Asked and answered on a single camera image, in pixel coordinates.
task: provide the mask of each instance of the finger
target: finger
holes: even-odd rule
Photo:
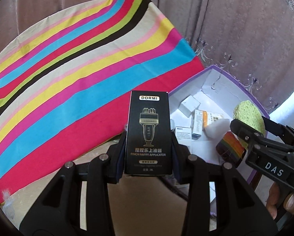
[[[294,215],[294,194],[289,194],[284,201],[284,208]]]
[[[275,207],[275,205],[271,205],[271,204],[266,204],[266,209],[268,210],[268,212],[270,213],[270,215],[272,216],[273,219],[276,218],[277,216],[277,208]]]
[[[269,197],[267,203],[269,205],[276,205],[280,196],[280,190],[278,184],[274,183],[269,189]]]

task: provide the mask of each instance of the pink stripe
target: pink stripe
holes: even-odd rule
[[[31,36],[30,38],[24,40],[21,44],[19,44],[17,47],[13,48],[11,51],[9,51],[5,56],[3,56],[1,59],[0,59],[0,64],[3,63],[6,59],[8,59],[10,56],[12,56],[14,53],[16,53],[18,50],[20,50],[23,46],[27,45],[29,42],[31,42],[32,40],[34,40],[35,38],[37,38],[38,36],[44,34],[45,32],[49,31],[50,29],[52,29],[53,27],[61,24],[62,22],[68,20],[69,18],[72,18],[74,16],[78,16],[80,14],[82,14],[83,12],[85,11],[88,11],[94,7],[97,7],[97,6],[100,6],[102,5],[103,3],[105,3],[107,0],[104,0],[100,3],[96,3],[96,4],[93,4],[93,5],[90,5],[88,7],[85,7],[84,9],[80,10],[80,11],[74,11],[72,14],[60,19],[59,21],[51,24],[51,25],[48,25],[46,28],[42,29],[41,31],[39,31],[38,33],[34,34],[33,36]]]
[[[161,24],[161,21],[165,18],[165,16],[163,14],[160,14],[153,27],[147,32],[147,34],[145,34],[141,39],[139,39],[138,41],[135,41],[133,43],[130,43],[128,45],[125,45],[124,47],[118,47],[112,51],[109,51],[108,53],[106,54],[102,54],[101,56],[98,56],[94,59],[91,59],[81,65],[79,65],[78,67],[75,67],[69,71],[67,71],[66,73],[56,77],[55,79],[53,79],[49,84],[45,85],[43,88],[41,88],[39,91],[37,91],[36,93],[32,94],[28,99],[26,99],[25,102],[23,102],[19,107],[17,107],[17,109],[15,109],[13,111],[13,113],[11,113],[11,115],[1,124],[0,126],[0,131],[2,130],[2,128],[11,120],[12,117],[14,117],[16,115],[17,112],[19,112],[25,105],[27,105],[31,100],[33,100],[35,97],[37,97],[38,95],[40,95],[42,92],[44,92],[47,88],[49,88],[51,85],[53,85],[54,83],[64,79],[66,76],[68,75],[71,75],[72,73],[78,71],[80,68],[84,67],[84,66],[87,66],[89,64],[92,64],[96,61],[99,61],[105,57],[108,57],[108,56],[111,56],[121,50],[127,50],[127,49],[130,49],[132,47],[135,47],[139,44],[142,44],[144,43],[145,41],[147,41],[156,31],[157,29],[159,28],[160,24]]]
[[[16,139],[22,132],[27,130],[40,118],[45,116],[47,113],[63,104],[75,93],[88,89],[89,87],[107,79],[108,77],[115,75],[121,71],[124,71],[136,64],[143,63],[147,60],[153,59],[158,56],[162,56],[171,50],[173,50],[178,42],[180,41],[181,35],[173,28],[167,39],[159,45],[157,48],[149,50],[144,53],[137,54],[133,57],[128,57],[120,62],[112,64],[102,70],[95,72],[88,77],[81,78],[68,86],[61,92],[54,95],[52,98],[47,100],[45,103],[40,105],[37,109],[32,111],[27,117],[25,117],[20,123],[18,123],[8,135],[0,142],[0,154]]]
[[[23,57],[21,57],[20,59],[18,59],[14,63],[12,63],[10,66],[5,68],[2,72],[0,72],[0,79],[2,77],[4,77],[5,75],[7,75],[8,73],[10,73],[11,71],[15,70],[17,67],[19,67],[20,65],[22,65],[26,61],[28,61],[30,58],[35,56],[37,53],[39,53],[41,50],[43,50],[45,47],[47,47],[48,45],[50,45],[51,43],[53,43],[57,39],[60,39],[64,35],[68,34],[71,31],[73,31],[74,29],[76,29],[76,28],[90,22],[91,20],[94,20],[94,19],[102,16],[103,14],[107,13],[109,11],[109,9],[111,9],[112,6],[116,3],[116,1],[117,0],[113,0],[113,2],[109,6],[104,7],[99,12],[97,12],[97,13],[95,13],[93,15],[90,15],[89,17],[83,18],[82,20],[78,21],[74,25],[69,26],[69,27],[59,31],[58,33],[56,33],[55,35],[53,35],[49,39],[47,39],[44,42],[42,42],[41,44],[39,44],[37,47],[35,47],[29,53],[27,53],[26,55],[24,55]]]

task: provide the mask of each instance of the rainbow pattern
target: rainbow pattern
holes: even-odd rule
[[[33,25],[0,53],[0,192],[121,133],[131,90],[169,92],[202,69],[150,0],[94,0]]]

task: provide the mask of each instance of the blue stripe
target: blue stripe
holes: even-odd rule
[[[174,50],[130,67],[74,94],[16,138],[0,156],[0,178],[17,162],[75,121],[138,85],[190,62],[195,54],[184,39]]]
[[[125,0],[117,0],[117,2],[113,5],[113,7],[107,13],[103,14],[102,16],[98,18],[93,19],[92,21],[89,21],[88,23],[74,29],[73,31],[69,32],[68,34],[54,41],[53,43],[45,47],[43,50],[41,50],[39,53],[37,53],[35,56],[30,58],[28,61],[23,63],[21,66],[17,67],[15,70],[13,70],[9,74],[2,77],[0,79],[0,88],[6,86],[8,83],[10,83],[14,79],[16,79],[18,76],[23,74],[25,71],[27,71],[34,64],[38,63],[40,60],[42,60],[47,55],[51,54],[53,51],[60,48],[64,44],[74,40],[78,36],[84,34],[85,32],[109,20],[112,16],[114,16],[119,11],[124,1]]]

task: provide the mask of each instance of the colorful striped fabric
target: colorful striped fabric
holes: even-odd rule
[[[133,89],[171,91],[203,69],[150,0],[60,11],[0,53],[0,201],[122,132]]]

